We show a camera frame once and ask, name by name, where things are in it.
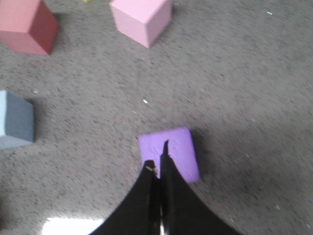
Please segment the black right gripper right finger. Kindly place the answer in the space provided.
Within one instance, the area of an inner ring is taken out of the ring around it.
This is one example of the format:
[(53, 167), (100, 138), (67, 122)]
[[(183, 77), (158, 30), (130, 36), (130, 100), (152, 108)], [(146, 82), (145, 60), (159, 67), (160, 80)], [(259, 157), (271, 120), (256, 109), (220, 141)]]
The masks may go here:
[(160, 156), (162, 219), (168, 235), (238, 235), (192, 191), (168, 153), (167, 140)]

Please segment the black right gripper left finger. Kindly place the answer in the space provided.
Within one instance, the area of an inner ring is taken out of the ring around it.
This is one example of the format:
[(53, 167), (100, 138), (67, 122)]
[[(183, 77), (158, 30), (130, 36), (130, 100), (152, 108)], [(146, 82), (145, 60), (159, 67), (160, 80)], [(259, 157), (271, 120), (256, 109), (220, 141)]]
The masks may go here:
[(141, 173), (120, 205), (92, 235), (160, 234), (160, 185), (155, 163), (145, 161)]

